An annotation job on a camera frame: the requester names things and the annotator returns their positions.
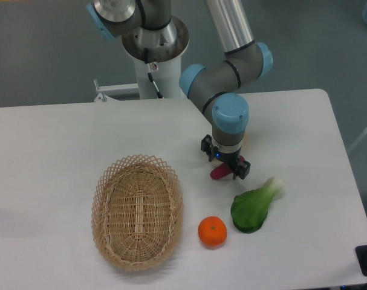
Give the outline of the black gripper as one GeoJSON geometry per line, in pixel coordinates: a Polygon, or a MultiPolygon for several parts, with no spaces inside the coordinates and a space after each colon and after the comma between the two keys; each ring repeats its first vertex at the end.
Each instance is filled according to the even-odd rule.
{"type": "Polygon", "coordinates": [[[212,137],[209,134],[201,140],[200,145],[201,151],[206,153],[209,162],[212,162],[215,158],[222,163],[230,164],[233,179],[237,177],[245,179],[250,173],[251,164],[245,159],[240,158],[241,147],[241,143],[233,146],[224,146],[218,143],[213,145],[212,137]]]}

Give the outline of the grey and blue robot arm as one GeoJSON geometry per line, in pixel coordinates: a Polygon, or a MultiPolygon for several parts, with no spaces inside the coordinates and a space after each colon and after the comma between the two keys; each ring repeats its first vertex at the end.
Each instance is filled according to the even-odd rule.
{"type": "Polygon", "coordinates": [[[241,156],[249,118],[247,101],[236,93],[271,70],[268,46],[255,41],[240,1],[207,1],[225,58],[214,68],[181,69],[189,32],[172,14],[170,1],[91,1],[86,9],[100,34],[120,38],[133,60],[141,99],[187,97],[211,124],[201,150],[219,166],[212,179],[245,178],[250,163],[241,156]]]}

